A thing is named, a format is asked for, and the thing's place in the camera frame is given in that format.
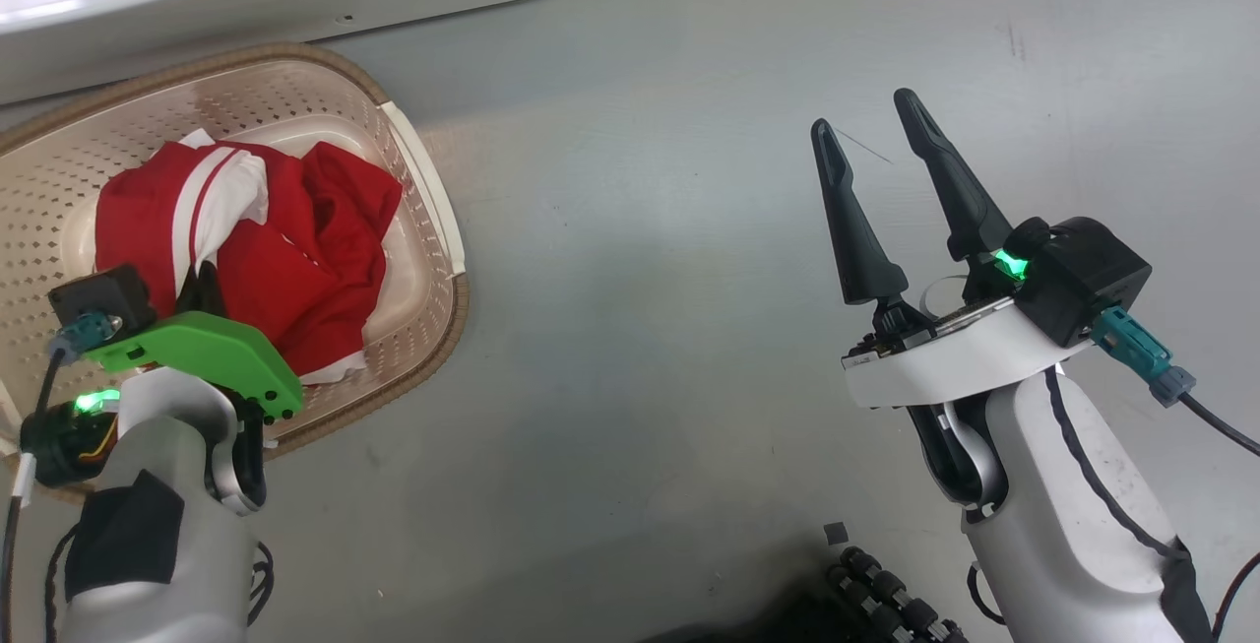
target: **clothes pile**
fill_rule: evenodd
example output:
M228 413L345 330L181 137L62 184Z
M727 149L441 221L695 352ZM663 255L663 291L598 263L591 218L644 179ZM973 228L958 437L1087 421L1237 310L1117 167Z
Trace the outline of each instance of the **clothes pile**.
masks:
M105 185L96 266L134 265L159 316L212 276L226 315L261 330L304 385L336 382L367 366L401 198L389 173L326 141L296 159L199 131Z

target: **green plastic mount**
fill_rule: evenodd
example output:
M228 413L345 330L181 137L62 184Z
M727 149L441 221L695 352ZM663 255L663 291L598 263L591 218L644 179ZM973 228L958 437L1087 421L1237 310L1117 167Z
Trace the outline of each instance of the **green plastic mount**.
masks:
M302 408L302 383L257 328L203 311L185 311L144 333L89 350L106 372L158 363L232 388L267 416Z

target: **green led indicator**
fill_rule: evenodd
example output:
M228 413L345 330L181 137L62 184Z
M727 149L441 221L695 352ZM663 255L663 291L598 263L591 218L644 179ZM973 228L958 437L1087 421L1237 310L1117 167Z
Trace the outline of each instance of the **green led indicator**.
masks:
M105 402L115 401L122 397L121 392L116 388L101 388L100 392L91 392L91 395L79 395L74 400L74 408L81 412L94 412L100 411L105 406Z
M998 269L1002 270L1002 274L1005 274L1017 281L1023 280L1024 270L1028 269L1027 261L1012 257L1005 252L1005 250L998 250L993 253L993 257L998 261Z

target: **gray floor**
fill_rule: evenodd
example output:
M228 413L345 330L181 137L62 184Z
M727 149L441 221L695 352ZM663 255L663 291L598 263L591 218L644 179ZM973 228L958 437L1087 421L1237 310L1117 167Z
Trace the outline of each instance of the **gray floor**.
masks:
M1008 217L1108 222L1155 266L1137 314L1251 434L1260 0L536 0L330 47L417 124L472 314L427 385L270 468L255 639L635 640L731 620L843 519L971 640L958 513L908 419L839 369L810 122L919 291L954 274L891 103L919 91ZM39 107L6 110L20 121ZM1260 463L1097 356L1094 396L1215 608L1260 550ZM74 518L24 518L18 634ZM1244 591L1227 640L1260 625Z

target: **laundry basket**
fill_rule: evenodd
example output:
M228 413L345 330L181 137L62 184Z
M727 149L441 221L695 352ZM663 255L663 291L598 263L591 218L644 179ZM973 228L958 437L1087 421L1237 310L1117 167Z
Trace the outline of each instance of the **laundry basket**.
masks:
M267 427L294 450L423 382L464 330L464 245L428 154L372 78L333 52L278 43L132 78L0 132L0 450L13 454L58 328L45 294L93 271L96 199L111 177L197 129L302 155L329 141L392 173L402 203L383 242L386 281L364 328L365 371L305 390ZM117 385L91 361L58 373L52 402Z

